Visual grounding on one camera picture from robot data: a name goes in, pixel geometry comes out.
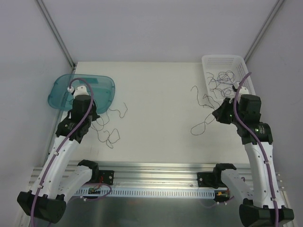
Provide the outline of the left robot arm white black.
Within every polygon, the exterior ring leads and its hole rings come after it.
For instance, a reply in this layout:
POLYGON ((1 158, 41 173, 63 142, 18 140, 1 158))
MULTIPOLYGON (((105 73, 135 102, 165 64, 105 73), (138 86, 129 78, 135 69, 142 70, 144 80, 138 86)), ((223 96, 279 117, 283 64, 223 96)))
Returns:
POLYGON ((18 204, 31 219, 57 223, 74 193, 85 183, 98 182, 98 164, 89 160, 80 161, 67 179, 62 178, 72 153, 97 118, 90 95, 77 95, 73 99, 72 109, 57 126, 53 149, 41 173, 29 191, 20 192, 17 197, 18 204))

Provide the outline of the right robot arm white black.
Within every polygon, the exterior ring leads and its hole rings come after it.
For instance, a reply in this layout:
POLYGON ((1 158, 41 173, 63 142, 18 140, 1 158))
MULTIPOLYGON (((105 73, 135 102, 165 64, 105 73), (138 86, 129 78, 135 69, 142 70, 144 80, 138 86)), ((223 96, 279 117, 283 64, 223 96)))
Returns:
POLYGON ((226 186, 239 202, 245 227, 281 227, 293 221, 294 211, 285 206, 273 164, 273 138, 268 124, 260 121, 261 99, 255 95, 225 98, 213 116, 219 123, 234 124, 248 155, 253 189, 240 178, 236 167, 219 163, 213 169, 215 188, 226 186))

